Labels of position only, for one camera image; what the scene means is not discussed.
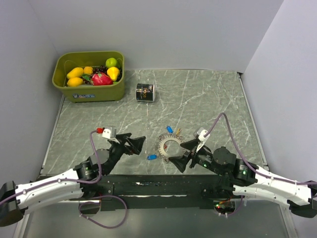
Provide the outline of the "large silver keyring with rings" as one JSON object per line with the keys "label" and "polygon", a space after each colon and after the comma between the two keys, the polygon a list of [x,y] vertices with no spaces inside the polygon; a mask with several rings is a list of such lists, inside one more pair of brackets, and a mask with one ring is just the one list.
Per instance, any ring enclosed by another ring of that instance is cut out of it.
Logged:
{"label": "large silver keyring with rings", "polygon": [[173,130],[170,126],[167,126],[166,130],[166,133],[158,136],[155,151],[147,156],[147,160],[161,158],[163,162],[168,163],[170,157],[178,157],[185,152],[185,149],[180,146],[184,142],[181,128]]}

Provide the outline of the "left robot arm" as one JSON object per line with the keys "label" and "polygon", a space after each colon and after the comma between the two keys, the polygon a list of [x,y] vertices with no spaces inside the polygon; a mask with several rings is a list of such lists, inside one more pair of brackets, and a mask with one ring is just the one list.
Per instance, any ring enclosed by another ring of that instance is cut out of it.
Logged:
{"label": "left robot arm", "polygon": [[88,158],[57,176],[25,184],[6,182],[0,189],[1,227],[19,222],[24,215],[40,207],[75,198],[95,198],[96,184],[101,178],[110,174],[122,155],[140,154],[146,139],[145,136],[131,138],[131,133],[116,134],[105,127],[91,133],[101,134],[111,144],[106,161],[102,163],[95,153],[96,163]]}

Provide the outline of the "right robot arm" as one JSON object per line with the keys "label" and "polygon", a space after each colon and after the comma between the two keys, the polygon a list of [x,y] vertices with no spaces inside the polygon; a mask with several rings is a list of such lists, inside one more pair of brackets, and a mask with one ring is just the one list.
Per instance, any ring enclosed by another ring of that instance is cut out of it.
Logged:
{"label": "right robot arm", "polygon": [[180,172],[195,165],[215,173],[220,179],[212,191],[217,197],[242,196],[267,200],[288,208],[293,214],[314,218],[317,215],[316,185],[311,181],[300,184],[272,174],[253,163],[247,164],[224,146],[211,151],[207,146],[198,147],[196,139],[180,145],[185,149],[181,156],[170,157]]}

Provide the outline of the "black paper cup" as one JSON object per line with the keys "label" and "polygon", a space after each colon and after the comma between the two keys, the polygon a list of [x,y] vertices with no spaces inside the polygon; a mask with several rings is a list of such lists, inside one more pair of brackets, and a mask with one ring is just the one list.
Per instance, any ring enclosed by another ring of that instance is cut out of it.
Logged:
{"label": "black paper cup", "polygon": [[136,100],[139,102],[154,102],[156,98],[156,88],[153,84],[136,85]]}

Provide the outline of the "red dragon fruit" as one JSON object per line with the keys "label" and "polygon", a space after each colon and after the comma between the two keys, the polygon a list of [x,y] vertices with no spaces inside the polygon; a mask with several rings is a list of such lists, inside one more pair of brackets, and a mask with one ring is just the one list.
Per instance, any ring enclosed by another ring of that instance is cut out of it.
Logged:
{"label": "red dragon fruit", "polygon": [[113,84],[111,78],[102,72],[95,73],[92,76],[91,81],[94,86],[107,86]]}

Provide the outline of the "yellow pear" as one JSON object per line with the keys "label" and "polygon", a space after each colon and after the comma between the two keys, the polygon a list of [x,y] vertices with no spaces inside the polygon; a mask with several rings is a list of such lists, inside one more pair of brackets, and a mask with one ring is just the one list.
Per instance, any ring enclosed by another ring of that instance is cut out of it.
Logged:
{"label": "yellow pear", "polygon": [[120,70],[119,70],[117,67],[115,67],[115,66],[110,67],[110,68],[107,70],[107,75],[109,76],[109,78],[110,78],[113,82],[115,82],[115,81],[118,79],[119,75],[120,75]]}

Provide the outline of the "olive green plastic bin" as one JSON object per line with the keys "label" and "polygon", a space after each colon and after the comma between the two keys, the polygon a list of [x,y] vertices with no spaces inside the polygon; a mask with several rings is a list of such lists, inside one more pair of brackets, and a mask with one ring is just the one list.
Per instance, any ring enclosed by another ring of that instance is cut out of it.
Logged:
{"label": "olive green plastic bin", "polygon": [[121,79],[107,86],[78,86],[68,87],[66,75],[76,67],[98,67],[105,66],[108,58],[115,58],[121,70],[124,70],[125,59],[118,51],[94,51],[94,52],[73,52],[61,56],[56,63],[52,83],[71,102],[98,102],[118,101],[122,99],[125,91],[124,73]]}

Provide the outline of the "dark cherries bunch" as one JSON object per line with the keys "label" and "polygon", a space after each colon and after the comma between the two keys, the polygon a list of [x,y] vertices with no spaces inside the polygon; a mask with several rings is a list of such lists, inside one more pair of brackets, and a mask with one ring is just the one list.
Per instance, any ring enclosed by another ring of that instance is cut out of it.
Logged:
{"label": "dark cherries bunch", "polygon": [[[91,78],[92,78],[92,76],[93,76],[95,73],[102,72],[102,73],[105,73],[105,74],[107,75],[107,70],[108,70],[108,68],[107,68],[106,66],[93,67],[93,69],[94,69],[94,72],[93,72],[92,75],[83,74],[83,75],[81,76],[81,78],[82,78],[83,81],[84,81],[84,84],[93,85],[93,84],[92,84],[92,81],[91,81]],[[119,75],[118,79],[117,79],[115,82],[113,82],[113,84],[116,84],[116,83],[119,82],[119,81],[121,80],[121,78],[122,78],[122,70],[121,70],[121,69],[119,69],[119,70],[120,70],[120,75]]]}

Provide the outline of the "yellow mango lower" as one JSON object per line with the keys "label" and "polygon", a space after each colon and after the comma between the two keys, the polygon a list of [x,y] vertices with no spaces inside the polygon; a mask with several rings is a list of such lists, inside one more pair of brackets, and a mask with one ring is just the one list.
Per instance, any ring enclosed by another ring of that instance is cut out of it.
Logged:
{"label": "yellow mango lower", "polygon": [[78,87],[84,83],[83,79],[80,77],[70,78],[67,82],[68,87]]}

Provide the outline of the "yellow mango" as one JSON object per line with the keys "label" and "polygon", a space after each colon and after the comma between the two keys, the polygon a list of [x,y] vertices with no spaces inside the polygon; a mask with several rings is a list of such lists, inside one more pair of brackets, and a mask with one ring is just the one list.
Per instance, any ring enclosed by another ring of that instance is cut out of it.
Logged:
{"label": "yellow mango", "polygon": [[73,68],[68,74],[67,74],[67,78],[71,79],[71,78],[75,78],[75,77],[81,77],[84,74],[84,69],[81,67],[75,67]]}
{"label": "yellow mango", "polygon": [[84,83],[83,79],[80,77],[70,78],[67,82],[68,87],[78,87]]}

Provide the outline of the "green lime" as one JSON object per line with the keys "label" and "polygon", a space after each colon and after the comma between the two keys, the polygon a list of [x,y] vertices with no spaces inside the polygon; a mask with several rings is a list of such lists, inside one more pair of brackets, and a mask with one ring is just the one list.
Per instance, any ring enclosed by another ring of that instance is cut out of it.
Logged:
{"label": "green lime", "polygon": [[115,58],[108,58],[106,60],[106,67],[111,68],[111,67],[118,67],[118,61]]}

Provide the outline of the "small orange fruit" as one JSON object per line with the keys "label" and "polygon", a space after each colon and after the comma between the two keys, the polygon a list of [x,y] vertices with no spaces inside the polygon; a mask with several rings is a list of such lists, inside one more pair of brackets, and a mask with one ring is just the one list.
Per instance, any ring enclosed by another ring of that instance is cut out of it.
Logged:
{"label": "small orange fruit", "polygon": [[84,67],[84,74],[92,75],[94,72],[94,69],[91,66]]}

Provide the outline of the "yellow mango upper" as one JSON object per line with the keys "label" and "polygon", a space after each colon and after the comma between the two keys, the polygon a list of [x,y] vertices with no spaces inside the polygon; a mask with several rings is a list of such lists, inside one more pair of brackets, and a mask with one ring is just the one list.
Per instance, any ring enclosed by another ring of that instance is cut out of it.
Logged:
{"label": "yellow mango upper", "polygon": [[81,77],[84,74],[84,69],[81,67],[75,67],[73,68],[68,74],[67,74],[67,78],[71,79],[71,78],[75,78],[75,77]]}

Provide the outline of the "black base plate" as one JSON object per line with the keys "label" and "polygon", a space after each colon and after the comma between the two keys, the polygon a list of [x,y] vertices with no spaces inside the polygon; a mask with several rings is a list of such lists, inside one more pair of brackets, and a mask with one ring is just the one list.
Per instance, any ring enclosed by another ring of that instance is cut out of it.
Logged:
{"label": "black base plate", "polygon": [[102,211],[129,209],[186,208],[213,209],[217,200],[234,200],[228,178],[217,175],[109,175],[84,186],[81,200],[101,199]]}

